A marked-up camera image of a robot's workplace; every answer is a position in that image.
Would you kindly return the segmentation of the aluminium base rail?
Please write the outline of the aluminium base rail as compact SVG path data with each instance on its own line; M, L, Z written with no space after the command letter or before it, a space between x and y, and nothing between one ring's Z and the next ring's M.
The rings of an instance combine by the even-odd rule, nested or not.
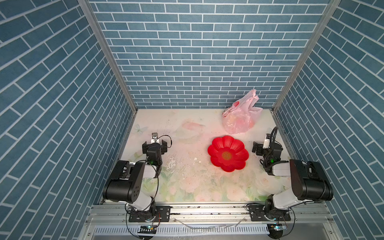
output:
M281 224L283 240L340 240L342 235L326 204L294 207L278 221L269 221L261 205L247 203L158 203L155 222L131 222L124 203L93 205L80 240L132 239L269 239L271 225Z

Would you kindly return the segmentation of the red flower-shaped plate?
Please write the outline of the red flower-shaped plate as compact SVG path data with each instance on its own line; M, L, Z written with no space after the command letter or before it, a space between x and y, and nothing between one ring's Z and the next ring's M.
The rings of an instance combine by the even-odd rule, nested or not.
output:
M231 136L213 139L207 152L211 163L227 173L244 169L250 156L244 143Z

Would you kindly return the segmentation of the right metal corner post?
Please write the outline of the right metal corner post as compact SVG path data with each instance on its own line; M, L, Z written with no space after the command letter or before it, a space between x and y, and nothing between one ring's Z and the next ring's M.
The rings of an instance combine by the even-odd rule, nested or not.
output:
M331 17L333 16L334 12L336 11L337 7L339 6L341 0L331 0L329 1L328 5L326 6L319 22L317 23L316 27L314 28L314 31L309 38L308 42L306 43L304 50L300 57L298 58L297 64L293 68L290 76L287 79L286 84L282 88L282 91L277 99L277 101L274 103L272 107L272 114L274 116L277 115L277 112L279 108L281 107L285 97L287 96L289 90L293 86L294 82L296 81L300 71L303 69L304 64L306 63L307 59L309 58L309 55L311 54L312 50L314 49L316 43L318 42L320 36L322 35L324 29L326 28L328 22L330 21Z

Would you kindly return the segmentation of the left metal corner post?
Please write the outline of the left metal corner post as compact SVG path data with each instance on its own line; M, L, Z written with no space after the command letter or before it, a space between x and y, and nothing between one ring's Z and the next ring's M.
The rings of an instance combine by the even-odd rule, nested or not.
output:
M125 97L126 97L126 100L128 101L128 104L129 106L131 107L134 115L137 113L137 107L135 105L135 102L131 96L131 94L129 93L129 90L127 88L127 84L121 74L121 71L116 63L116 60L112 54L112 51L108 45L108 42L103 34L103 31L98 23L98 20L93 12L93 9L91 7L91 4L89 1L86 1L86 0L78 0L78 3L106 57L106 60L111 68L111 70L113 71L116 79L117 79L117 82L119 84L119 86L121 87Z

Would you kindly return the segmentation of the pink plastic bag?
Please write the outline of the pink plastic bag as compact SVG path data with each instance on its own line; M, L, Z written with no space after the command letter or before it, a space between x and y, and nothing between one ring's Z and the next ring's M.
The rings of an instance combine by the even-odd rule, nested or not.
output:
M258 100L253 89L223 112L222 124L227 133L245 133L255 125L263 112L263 108L255 107Z

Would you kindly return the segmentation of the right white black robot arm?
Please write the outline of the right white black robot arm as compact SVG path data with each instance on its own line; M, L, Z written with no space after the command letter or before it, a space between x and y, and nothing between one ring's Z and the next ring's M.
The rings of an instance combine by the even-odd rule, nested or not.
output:
M253 143L252 152L263 158L261 165L269 176L291 179L287 190L268 196L263 207L264 215L268 219L276 219L301 204L331 201L334 190L321 164L282 160L282 150L281 144L269 143L268 140L264 144Z

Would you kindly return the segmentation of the metal corner post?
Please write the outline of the metal corner post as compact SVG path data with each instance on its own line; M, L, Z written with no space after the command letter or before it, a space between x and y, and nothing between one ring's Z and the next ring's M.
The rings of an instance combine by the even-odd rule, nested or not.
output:
M112 54L112 51L108 45L108 42L103 34L103 31L98 23L98 20L93 12L93 9L91 7L91 4L89 1L86 1L86 0L78 0L78 3L106 57L106 60L111 68L111 70L113 71L116 79L117 79L117 82L119 84L119 86L121 87L125 97L126 97L126 100L128 101L128 104L129 106L131 107L134 115L137 113L137 107L135 105L135 102L131 96L131 94L129 93L129 90L127 88L127 84L121 74L121 71L116 63L116 60Z
M306 63L307 59L309 58L309 55L311 54L312 50L314 49L316 43L318 42L320 36L322 35L324 29L326 28L328 22L330 21L331 17L333 16L334 12L336 11L337 7L339 6L341 0L331 0L329 1L328 5L326 6L319 22L317 23L316 27L314 28L314 31L309 38L308 42L306 43L304 50L300 57L298 58L297 64L293 68L290 76L287 79L286 84L282 88L282 91L277 99L277 101L274 103L272 107L272 114L274 116L277 115L277 112L279 108L281 107L285 97L287 96L289 90L293 86L294 82L296 81L300 71L303 69L304 64Z

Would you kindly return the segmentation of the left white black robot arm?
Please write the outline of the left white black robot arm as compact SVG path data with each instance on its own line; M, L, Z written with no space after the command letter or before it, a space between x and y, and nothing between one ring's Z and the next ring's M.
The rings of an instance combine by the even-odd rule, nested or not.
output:
M103 188L104 200L125 202L140 214L156 213L155 197L141 191L143 179L158 179L162 171L162 155L168 151L168 143L152 140L142 144L146 158L136 163L119 160Z

